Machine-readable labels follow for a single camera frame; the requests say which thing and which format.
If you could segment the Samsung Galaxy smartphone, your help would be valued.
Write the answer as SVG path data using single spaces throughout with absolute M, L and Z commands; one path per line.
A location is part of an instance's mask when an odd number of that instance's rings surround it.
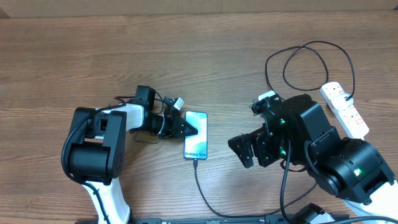
M 205 112 L 187 111 L 185 120 L 198 133 L 187 136 L 184 142 L 184 158 L 205 160 L 208 157 L 208 115 Z

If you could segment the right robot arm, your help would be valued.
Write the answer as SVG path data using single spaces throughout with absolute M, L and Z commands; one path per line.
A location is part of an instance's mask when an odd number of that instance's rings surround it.
M 391 184 L 394 175 L 368 142 L 340 138 L 322 107 L 309 95 L 288 100 L 267 96 L 251 105 L 261 114 L 261 128 L 228 141 L 246 168 L 257 158 L 267 167 L 278 159 L 302 165 L 320 187 L 335 197 L 366 204 L 382 184 Z

